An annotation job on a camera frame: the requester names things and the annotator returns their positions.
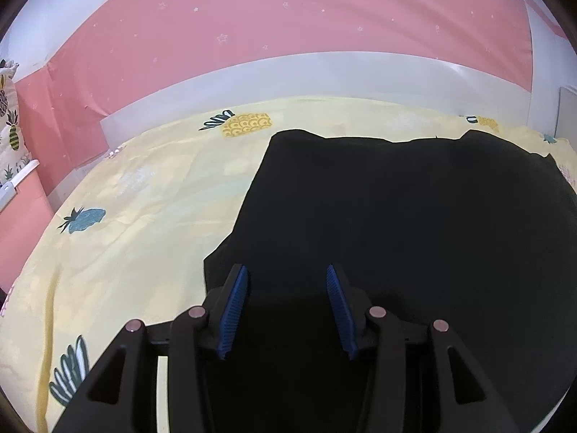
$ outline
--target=pillow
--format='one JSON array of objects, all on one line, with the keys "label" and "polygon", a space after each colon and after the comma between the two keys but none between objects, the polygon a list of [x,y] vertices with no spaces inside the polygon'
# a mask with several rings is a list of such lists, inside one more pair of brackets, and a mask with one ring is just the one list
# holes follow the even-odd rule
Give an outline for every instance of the pillow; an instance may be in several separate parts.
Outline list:
[{"label": "pillow", "polygon": [[18,97],[12,81],[17,68],[12,61],[0,63],[0,187],[31,160],[19,125]]}]

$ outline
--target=metal bolt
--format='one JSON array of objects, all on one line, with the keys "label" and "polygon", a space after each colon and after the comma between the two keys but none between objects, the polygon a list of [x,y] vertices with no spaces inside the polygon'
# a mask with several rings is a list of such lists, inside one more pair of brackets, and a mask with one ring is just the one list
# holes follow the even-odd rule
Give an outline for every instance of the metal bolt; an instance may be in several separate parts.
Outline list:
[{"label": "metal bolt", "polygon": [[433,327],[439,332],[446,332],[449,330],[449,324],[442,319],[437,319],[435,322],[433,322]]},{"label": "metal bolt", "polygon": [[204,309],[202,306],[192,306],[188,310],[188,315],[195,319],[202,318],[206,313],[207,310]]},{"label": "metal bolt", "polygon": [[369,314],[374,318],[380,319],[387,315],[387,310],[381,306],[373,306],[369,309]]},{"label": "metal bolt", "polygon": [[142,321],[138,319],[129,320],[124,326],[124,328],[129,332],[136,332],[140,327],[142,327]]}]

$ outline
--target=pink wallpaper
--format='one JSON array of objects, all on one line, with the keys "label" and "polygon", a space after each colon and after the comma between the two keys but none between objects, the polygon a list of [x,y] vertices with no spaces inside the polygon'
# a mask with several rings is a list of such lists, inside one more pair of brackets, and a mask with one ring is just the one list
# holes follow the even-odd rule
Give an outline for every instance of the pink wallpaper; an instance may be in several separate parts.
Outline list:
[{"label": "pink wallpaper", "polygon": [[430,57],[532,86],[523,0],[109,0],[18,83],[46,192],[107,149],[99,121],[112,112],[224,67],[327,51]]},{"label": "pink wallpaper", "polygon": [[0,213],[0,288],[5,292],[19,276],[54,216],[37,170],[18,184],[16,196]]},{"label": "pink wallpaper", "polygon": [[533,9],[539,15],[539,17],[543,21],[545,21],[545,24],[549,26],[550,30],[552,30],[559,37],[567,39],[567,35],[561,29],[561,26],[559,26],[556,22],[551,21],[551,19],[549,19],[549,17],[545,14],[545,12],[541,9],[541,7],[537,4],[535,0],[525,0],[525,2],[531,9]]}]

